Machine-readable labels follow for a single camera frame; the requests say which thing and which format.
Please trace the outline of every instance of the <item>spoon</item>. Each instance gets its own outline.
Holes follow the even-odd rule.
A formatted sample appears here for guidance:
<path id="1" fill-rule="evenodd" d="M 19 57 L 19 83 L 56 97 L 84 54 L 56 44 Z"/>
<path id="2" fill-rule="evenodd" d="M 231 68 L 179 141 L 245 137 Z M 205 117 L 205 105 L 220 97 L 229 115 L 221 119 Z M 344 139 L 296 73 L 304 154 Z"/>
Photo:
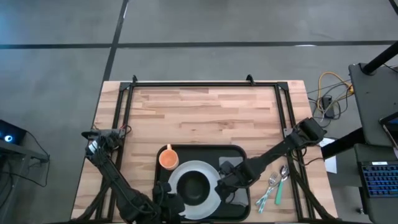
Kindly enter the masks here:
<path id="1" fill-rule="evenodd" d="M 284 186 L 284 181 L 289 177 L 289 167 L 287 165 L 283 165 L 280 168 L 280 175 L 282 176 L 282 178 L 279 182 L 278 192 L 275 198 L 276 205 L 280 205 L 280 201 L 282 199 L 282 188 Z"/>

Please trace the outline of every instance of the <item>black bowl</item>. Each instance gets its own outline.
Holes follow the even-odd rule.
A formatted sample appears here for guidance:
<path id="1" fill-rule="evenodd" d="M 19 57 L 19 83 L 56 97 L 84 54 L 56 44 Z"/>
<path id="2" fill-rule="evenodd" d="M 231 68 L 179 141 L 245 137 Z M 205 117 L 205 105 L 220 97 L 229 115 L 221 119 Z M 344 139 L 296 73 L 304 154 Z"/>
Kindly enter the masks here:
<path id="1" fill-rule="evenodd" d="M 209 196 L 209 180 L 201 172 L 186 172 L 177 182 L 177 193 L 187 205 L 200 205 Z"/>

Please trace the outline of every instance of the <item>keyboard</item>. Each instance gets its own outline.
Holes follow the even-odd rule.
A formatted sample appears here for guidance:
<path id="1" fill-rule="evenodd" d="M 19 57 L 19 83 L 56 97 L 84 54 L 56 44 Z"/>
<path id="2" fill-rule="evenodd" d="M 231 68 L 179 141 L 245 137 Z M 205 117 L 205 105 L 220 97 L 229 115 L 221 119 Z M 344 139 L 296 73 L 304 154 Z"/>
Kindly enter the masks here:
<path id="1" fill-rule="evenodd" d="M 359 169 L 369 197 L 398 197 L 398 161 L 360 162 Z"/>

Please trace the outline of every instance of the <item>gray floor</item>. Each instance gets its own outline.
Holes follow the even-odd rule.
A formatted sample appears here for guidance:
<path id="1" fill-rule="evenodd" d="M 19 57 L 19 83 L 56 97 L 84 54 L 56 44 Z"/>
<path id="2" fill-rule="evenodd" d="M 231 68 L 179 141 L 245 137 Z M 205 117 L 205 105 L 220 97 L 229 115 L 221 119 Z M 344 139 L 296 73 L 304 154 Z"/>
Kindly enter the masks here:
<path id="1" fill-rule="evenodd" d="M 0 1 L 0 44 L 111 43 L 122 0 Z M 120 42 L 394 40 L 397 20 L 387 0 L 137 0 L 126 12 Z M 386 45 L 119 49 L 110 80 L 304 80 L 368 62 Z M 14 223 L 68 220 L 109 49 L 0 50 L 0 119 L 28 129 L 51 154 L 48 186 L 25 183 Z M 394 58 L 390 65 L 398 63 Z M 323 86 L 338 82 L 325 77 Z M 338 96 L 343 88 L 333 92 Z M 341 137 L 360 127 L 354 98 L 327 127 Z M 330 175 L 339 217 L 361 222 L 359 194 L 344 187 L 348 156 Z"/>

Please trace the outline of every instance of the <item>wooden table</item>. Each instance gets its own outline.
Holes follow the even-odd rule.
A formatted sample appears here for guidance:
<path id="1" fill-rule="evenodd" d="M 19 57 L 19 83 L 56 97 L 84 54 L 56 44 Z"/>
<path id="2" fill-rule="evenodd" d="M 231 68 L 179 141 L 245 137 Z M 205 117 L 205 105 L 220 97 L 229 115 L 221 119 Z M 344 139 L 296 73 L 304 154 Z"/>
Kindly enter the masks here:
<path id="1" fill-rule="evenodd" d="M 288 83 L 296 121 L 311 117 L 304 82 Z M 104 82 L 95 116 L 95 125 L 100 129 L 112 126 L 119 84 Z M 285 118 L 290 126 L 284 98 L 282 94 Z M 156 154 L 168 143 L 235 144 L 241 146 L 248 157 L 253 157 L 282 140 L 275 91 L 271 87 L 136 87 L 129 125 L 132 131 L 126 137 L 121 172 L 131 187 L 149 197 L 152 197 L 154 185 Z M 308 162 L 321 156 L 319 147 L 311 147 L 304 160 Z M 254 204 L 265 193 L 271 172 L 279 171 L 286 163 L 286 158 L 281 157 L 267 166 L 260 180 L 250 188 L 251 212 L 245 222 L 297 221 L 290 179 L 284 185 L 280 205 L 274 204 L 276 190 L 270 195 L 262 214 L 258 214 Z M 337 217 L 324 162 L 317 160 L 306 169 L 312 192 L 326 210 Z M 101 179 L 98 170 L 86 159 L 72 218 L 82 214 L 94 199 Z M 305 197 L 301 191 L 300 198 L 306 217 Z M 121 221 L 117 208 L 114 221 Z"/>

